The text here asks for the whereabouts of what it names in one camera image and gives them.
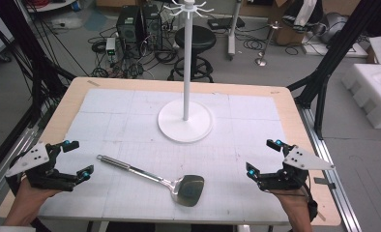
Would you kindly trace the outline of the black metal frame stand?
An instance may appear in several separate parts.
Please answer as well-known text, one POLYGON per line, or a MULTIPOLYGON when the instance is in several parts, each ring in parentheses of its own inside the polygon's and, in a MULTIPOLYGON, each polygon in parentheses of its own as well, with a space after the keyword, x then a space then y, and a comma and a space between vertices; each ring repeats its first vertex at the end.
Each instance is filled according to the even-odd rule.
POLYGON ((287 86, 289 91, 303 87, 301 94, 294 98, 301 108, 310 109, 313 100, 317 99, 313 129, 319 139, 323 138, 323 117, 330 77, 380 9, 381 0, 360 0, 317 68, 310 75, 287 86))

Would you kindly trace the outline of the white grid mat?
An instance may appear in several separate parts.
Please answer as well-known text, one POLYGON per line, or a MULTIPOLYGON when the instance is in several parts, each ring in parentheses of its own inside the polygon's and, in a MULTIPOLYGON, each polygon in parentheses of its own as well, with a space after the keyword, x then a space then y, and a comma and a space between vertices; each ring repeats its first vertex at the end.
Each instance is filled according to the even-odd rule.
POLYGON ((284 133, 270 97, 193 94, 214 117, 212 131, 194 143, 164 136, 157 124, 160 110, 179 100, 178 93, 104 90, 89 91, 66 133, 76 150, 58 157, 56 166, 74 173, 88 165, 90 180, 72 192, 48 199, 45 218, 89 218, 165 222, 285 223, 278 200, 262 192, 246 175, 248 163, 264 173, 280 169, 282 155, 267 147, 269 138, 284 133), (175 203, 165 186, 99 161, 100 155, 127 162, 167 180, 186 174, 205 180, 198 203, 175 203))

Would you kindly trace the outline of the small silver device box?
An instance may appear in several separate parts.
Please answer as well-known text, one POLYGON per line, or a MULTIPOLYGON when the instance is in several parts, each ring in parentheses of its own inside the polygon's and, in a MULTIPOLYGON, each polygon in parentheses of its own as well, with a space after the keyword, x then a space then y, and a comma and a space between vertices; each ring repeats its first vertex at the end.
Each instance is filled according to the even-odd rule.
POLYGON ((107 54, 108 62, 114 64, 117 62, 116 56, 116 40, 114 38, 106 39, 105 52, 107 54))

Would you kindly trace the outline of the striped dark and white cloth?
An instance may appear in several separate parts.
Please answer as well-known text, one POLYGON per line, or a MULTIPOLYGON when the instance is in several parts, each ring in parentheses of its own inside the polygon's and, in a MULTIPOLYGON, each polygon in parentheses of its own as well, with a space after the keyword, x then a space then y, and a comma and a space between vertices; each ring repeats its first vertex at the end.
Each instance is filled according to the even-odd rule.
POLYGON ((294 0, 282 21, 298 33, 310 31, 323 17, 322 0, 294 0))

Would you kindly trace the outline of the silver pole with round base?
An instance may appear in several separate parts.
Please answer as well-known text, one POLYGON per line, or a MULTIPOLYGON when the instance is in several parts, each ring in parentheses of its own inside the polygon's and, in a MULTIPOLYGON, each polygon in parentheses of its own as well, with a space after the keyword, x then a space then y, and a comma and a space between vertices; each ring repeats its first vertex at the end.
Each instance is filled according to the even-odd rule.
POLYGON ((269 33, 266 39, 266 42, 263 46, 263 48, 258 52, 258 57, 254 60, 255 64, 259 67, 265 67, 267 65, 267 61, 265 59, 265 54, 267 51, 267 48, 275 34, 275 32, 280 29, 280 23, 278 21, 275 21, 269 25, 269 33))

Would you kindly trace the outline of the steel spatula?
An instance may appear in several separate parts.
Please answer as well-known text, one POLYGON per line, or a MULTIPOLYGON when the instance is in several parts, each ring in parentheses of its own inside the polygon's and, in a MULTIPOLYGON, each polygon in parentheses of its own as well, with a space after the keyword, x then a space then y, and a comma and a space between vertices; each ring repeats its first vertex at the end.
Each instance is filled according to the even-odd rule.
POLYGON ((97 159, 164 185, 169 189, 172 200, 185 207, 194 207, 199 201, 204 189, 205 180, 199 175, 184 175, 175 181, 169 181, 156 174, 144 171, 109 156, 97 155, 97 159))

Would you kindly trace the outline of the black computer tower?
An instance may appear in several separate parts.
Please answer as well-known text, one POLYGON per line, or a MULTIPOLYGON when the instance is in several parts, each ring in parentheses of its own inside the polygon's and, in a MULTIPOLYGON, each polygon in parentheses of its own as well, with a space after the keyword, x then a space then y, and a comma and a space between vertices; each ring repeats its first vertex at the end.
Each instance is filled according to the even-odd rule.
POLYGON ((122 45, 139 48, 144 39, 140 7, 124 5, 119 13, 116 28, 122 45))
POLYGON ((155 4, 145 4, 142 7, 142 13, 148 45, 150 45, 153 50, 161 50, 161 16, 158 6, 155 4))

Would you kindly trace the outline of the white hook stand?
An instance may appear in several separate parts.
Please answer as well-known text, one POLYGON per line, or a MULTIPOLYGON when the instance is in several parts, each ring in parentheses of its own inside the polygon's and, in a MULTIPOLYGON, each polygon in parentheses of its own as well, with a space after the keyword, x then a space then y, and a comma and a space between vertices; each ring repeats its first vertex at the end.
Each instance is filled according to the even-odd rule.
POLYGON ((206 137, 213 127, 213 116, 208 107, 200 102, 191 101, 191 42, 192 16, 203 12, 202 6, 194 0, 183 0, 183 4, 175 0, 175 15, 185 14, 185 55, 183 101, 167 103, 159 112, 158 125, 168 138, 179 143, 192 143, 206 137))

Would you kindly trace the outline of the white flat board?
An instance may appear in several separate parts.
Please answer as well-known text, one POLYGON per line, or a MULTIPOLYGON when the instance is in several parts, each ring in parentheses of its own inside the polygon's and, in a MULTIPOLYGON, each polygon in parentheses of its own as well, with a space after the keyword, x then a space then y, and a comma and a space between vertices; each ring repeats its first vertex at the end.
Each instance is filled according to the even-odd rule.
MULTIPOLYGON (((307 55, 325 56, 329 48, 311 33, 305 34, 302 39, 302 49, 307 55)), ((347 58, 367 58, 367 53, 358 43, 354 43, 346 53, 347 58)))

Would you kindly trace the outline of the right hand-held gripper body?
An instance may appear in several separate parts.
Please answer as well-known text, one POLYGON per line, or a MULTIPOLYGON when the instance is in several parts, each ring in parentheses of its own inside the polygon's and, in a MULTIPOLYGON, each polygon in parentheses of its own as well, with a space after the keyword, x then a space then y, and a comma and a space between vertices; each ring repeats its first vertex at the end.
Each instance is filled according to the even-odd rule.
POLYGON ((332 163, 322 160, 297 145, 290 146, 291 151, 283 154, 282 169, 276 173, 262 174, 265 181, 257 183, 261 190, 300 189, 306 184, 310 170, 333 170, 335 168, 332 163))

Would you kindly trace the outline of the person's right hand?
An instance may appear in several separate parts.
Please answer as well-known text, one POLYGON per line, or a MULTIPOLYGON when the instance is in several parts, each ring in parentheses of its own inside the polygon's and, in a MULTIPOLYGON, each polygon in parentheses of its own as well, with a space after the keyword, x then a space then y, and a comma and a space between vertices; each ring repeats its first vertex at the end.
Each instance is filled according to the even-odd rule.
POLYGON ((308 200, 300 190, 272 190, 271 194, 278 199, 291 223, 309 222, 308 200))

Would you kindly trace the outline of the white foam packing tray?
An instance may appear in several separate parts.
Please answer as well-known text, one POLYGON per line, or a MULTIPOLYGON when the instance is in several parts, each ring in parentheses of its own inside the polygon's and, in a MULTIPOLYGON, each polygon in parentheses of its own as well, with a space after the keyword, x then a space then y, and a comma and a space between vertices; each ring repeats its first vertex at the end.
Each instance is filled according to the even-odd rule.
POLYGON ((355 64, 341 79, 375 129, 381 129, 381 65, 355 64))

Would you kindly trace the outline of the white stand leg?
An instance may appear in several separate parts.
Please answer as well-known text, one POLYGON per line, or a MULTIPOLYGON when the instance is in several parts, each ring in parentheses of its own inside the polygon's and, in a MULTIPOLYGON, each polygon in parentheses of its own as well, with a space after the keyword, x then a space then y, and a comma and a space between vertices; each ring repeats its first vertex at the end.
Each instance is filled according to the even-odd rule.
POLYGON ((242 6, 242 1, 243 0, 236 0, 233 15, 232 15, 232 20, 231 20, 231 27, 230 31, 228 34, 228 48, 227 48, 227 55, 228 59, 230 61, 233 60, 235 54, 236 54, 236 47, 235 47, 235 31, 237 27, 237 21, 239 17, 239 12, 242 6))

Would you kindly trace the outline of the grey rounded appliance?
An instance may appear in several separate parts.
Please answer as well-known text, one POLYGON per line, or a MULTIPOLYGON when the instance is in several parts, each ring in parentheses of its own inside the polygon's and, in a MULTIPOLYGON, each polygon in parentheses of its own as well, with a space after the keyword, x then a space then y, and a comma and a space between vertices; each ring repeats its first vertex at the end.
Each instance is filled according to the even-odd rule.
POLYGON ((327 13, 320 21, 320 40, 327 44, 337 32, 339 32, 347 22, 348 17, 339 13, 327 13))

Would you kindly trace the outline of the black round stool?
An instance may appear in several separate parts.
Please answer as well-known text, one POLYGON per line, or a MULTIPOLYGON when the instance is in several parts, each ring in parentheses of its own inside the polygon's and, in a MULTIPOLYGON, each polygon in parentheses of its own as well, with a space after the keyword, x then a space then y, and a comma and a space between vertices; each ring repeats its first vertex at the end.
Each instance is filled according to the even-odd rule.
MULTIPOLYGON (((175 34, 175 42, 181 48, 185 47, 185 28, 179 29, 175 34)), ((210 83, 214 83, 211 74, 213 67, 210 62, 199 54, 211 49, 217 42, 216 35, 208 28, 193 25, 191 39, 191 61, 190 80, 208 78, 210 83)), ((174 73, 184 77, 184 57, 179 58, 173 66, 167 80, 174 80, 174 73)))

